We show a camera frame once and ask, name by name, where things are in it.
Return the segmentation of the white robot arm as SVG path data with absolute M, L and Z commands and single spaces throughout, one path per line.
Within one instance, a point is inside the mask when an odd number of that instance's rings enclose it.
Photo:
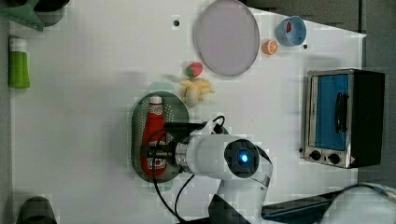
M 273 172 L 266 152 L 215 121 L 167 122 L 140 145 L 150 159 L 219 181 L 208 206 L 212 224 L 263 224 L 262 207 Z

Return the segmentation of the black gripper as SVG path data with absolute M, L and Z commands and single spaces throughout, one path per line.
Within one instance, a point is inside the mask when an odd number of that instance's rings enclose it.
M 140 155 L 150 159 L 166 159 L 175 165 L 177 145 L 186 140 L 193 131 L 202 130 L 204 126 L 204 123 L 165 122 L 163 128 L 150 133 L 142 142 Z

